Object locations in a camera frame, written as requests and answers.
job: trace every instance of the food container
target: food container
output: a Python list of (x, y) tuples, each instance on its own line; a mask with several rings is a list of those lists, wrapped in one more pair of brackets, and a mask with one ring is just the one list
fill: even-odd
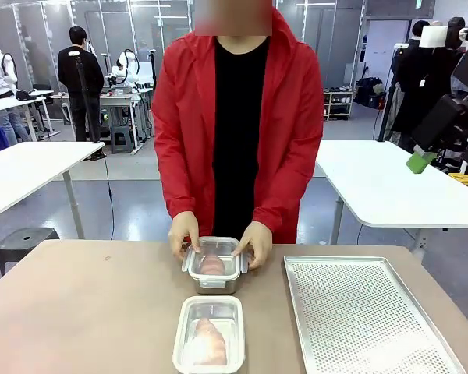
[[(198, 323), (208, 321), (215, 334), (222, 335), (224, 365), (204, 365), (211, 350), (218, 348), (197, 331)], [(184, 301), (173, 348), (173, 365), (182, 374), (233, 374), (244, 363), (244, 323), (241, 302), (232, 296), (194, 296)]]
[[(231, 253), (239, 244), (234, 238), (216, 238), (205, 236), (200, 238), (201, 253), (196, 253), (190, 245), (182, 264), (182, 271), (196, 283), (196, 292), (202, 295), (230, 295), (237, 291), (239, 276), (248, 271), (248, 257), (243, 252), (239, 256)], [(217, 256), (224, 265), (223, 275), (201, 274), (201, 265), (207, 256)]]

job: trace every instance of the shoe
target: shoe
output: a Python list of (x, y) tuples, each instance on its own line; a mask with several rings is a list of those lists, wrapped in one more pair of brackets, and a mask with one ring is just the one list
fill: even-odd
[(103, 158), (106, 158), (106, 155), (101, 150), (90, 156), (91, 161), (102, 160)]

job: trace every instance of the person in red jacket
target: person in red jacket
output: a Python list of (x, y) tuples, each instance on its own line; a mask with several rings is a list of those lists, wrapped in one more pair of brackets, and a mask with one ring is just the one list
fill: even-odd
[(152, 112), (175, 256), (190, 237), (239, 239), (261, 266), (272, 243), (296, 243), (300, 199), (324, 122), (316, 53), (265, 0), (214, 2), (218, 25), (165, 52)]

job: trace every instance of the black hair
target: black hair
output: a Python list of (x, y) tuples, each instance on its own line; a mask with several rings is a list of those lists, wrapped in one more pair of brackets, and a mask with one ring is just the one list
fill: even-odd
[(81, 45), (87, 39), (87, 32), (80, 26), (73, 26), (69, 29), (69, 39), (71, 43)]
[(430, 26), (430, 23), (428, 21), (418, 21), (418, 22), (414, 23), (413, 35), (415, 37), (420, 37), (423, 34), (423, 28), (425, 26)]

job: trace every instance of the hand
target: hand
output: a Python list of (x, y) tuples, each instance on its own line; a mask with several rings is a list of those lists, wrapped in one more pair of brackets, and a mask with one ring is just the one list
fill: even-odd
[(251, 244), (254, 251), (254, 259), (250, 262), (250, 270), (257, 269), (265, 263), (272, 250), (272, 231), (260, 222), (251, 222), (250, 226), (244, 231), (241, 242), (239, 242), (232, 254), (234, 256), (239, 255), (248, 244)]
[(199, 227), (193, 212), (182, 212), (173, 218), (172, 226), (168, 233), (168, 240), (170, 241), (170, 247), (172, 247), (172, 253), (177, 259), (184, 258), (182, 243), (186, 236), (190, 237), (194, 251), (199, 252)]

